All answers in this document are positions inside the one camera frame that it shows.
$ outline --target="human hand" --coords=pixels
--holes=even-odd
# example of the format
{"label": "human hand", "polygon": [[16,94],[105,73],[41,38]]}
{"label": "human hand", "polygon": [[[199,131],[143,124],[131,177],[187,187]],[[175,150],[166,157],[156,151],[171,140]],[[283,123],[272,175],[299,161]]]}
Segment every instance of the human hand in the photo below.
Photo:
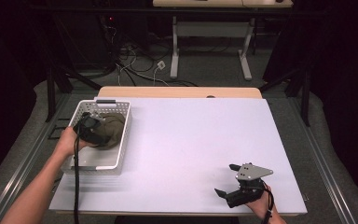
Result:
{"label": "human hand", "polygon": [[[271,187],[266,185],[267,189],[271,191]],[[264,219],[267,211],[269,210],[269,194],[264,191],[260,199],[246,204],[260,219]],[[286,223],[279,215],[277,208],[274,204],[272,208],[271,218],[269,219],[270,224],[275,223]]]}
{"label": "human hand", "polygon": [[[67,158],[75,153],[75,140],[77,138],[77,134],[74,131],[73,127],[67,127],[62,131],[60,140],[58,141],[54,153],[58,154],[64,158]],[[79,150],[83,147],[92,147],[92,143],[85,142],[83,140],[79,140]]]}

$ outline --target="plastic basket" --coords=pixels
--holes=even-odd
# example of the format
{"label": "plastic basket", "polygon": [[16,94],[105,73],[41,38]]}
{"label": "plastic basket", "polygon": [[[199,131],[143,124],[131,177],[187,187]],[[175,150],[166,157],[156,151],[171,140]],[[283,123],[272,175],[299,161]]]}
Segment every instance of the plastic basket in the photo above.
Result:
{"label": "plastic basket", "polygon": [[[75,126],[84,112],[120,113],[126,119],[121,141],[115,147],[100,149],[98,147],[84,147],[79,151],[79,173],[81,175],[119,175],[127,147],[131,126],[131,104],[115,100],[84,100],[77,105],[76,111],[69,123]],[[74,159],[69,157],[62,166],[66,174],[75,173]]]}

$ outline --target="gray fabric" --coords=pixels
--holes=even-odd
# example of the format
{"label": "gray fabric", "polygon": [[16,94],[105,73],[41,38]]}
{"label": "gray fabric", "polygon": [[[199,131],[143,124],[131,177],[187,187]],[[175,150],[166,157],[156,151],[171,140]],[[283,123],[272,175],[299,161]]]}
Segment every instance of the gray fabric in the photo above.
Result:
{"label": "gray fabric", "polygon": [[120,143],[126,120],[120,113],[101,113],[100,116],[104,118],[105,121],[102,122],[100,128],[95,130],[95,133],[109,139],[107,143],[101,147],[115,147]]}

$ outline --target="desk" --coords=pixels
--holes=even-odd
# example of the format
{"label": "desk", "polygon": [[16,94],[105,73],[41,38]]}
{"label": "desk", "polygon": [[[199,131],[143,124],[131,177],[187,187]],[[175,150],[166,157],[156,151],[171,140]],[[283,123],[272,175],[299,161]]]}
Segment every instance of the desk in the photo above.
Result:
{"label": "desk", "polygon": [[[104,87],[98,96],[131,102],[132,124],[121,175],[80,177],[80,213],[249,215],[246,206],[230,209],[214,192],[236,190],[228,165],[246,162],[274,171],[263,179],[273,187],[280,213],[307,213],[257,89]],[[71,212],[74,189],[74,177],[63,175],[49,209]]]}
{"label": "desk", "polygon": [[[277,3],[275,0],[154,0],[154,7],[243,7],[243,8],[284,8],[292,6],[291,0]],[[242,49],[238,50],[241,68],[245,80],[252,80],[246,52],[254,30],[255,19],[250,22],[207,22],[207,21],[172,21],[173,53],[171,63],[171,78],[177,78],[179,65],[178,36],[222,36],[244,37]]]}

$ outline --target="white tabletop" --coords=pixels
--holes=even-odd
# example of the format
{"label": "white tabletop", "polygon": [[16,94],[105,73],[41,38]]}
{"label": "white tabletop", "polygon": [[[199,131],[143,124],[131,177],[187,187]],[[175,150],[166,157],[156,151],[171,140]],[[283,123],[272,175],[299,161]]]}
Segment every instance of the white tabletop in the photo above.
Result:
{"label": "white tabletop", "polygon": [[[124,215],[244,216],[214,189],[238,189],[231,163],[273,170],[282,215],[307,213],[264,99],[115,98],[131,102],[132,124],[121,175],[80,177],[79,210]],[[64,175],[50,208],[71,211],[75,179]]]}
{"label": "white tabletop", "polygon": [[154,7],[291,7],[291,0],[153,0]]}

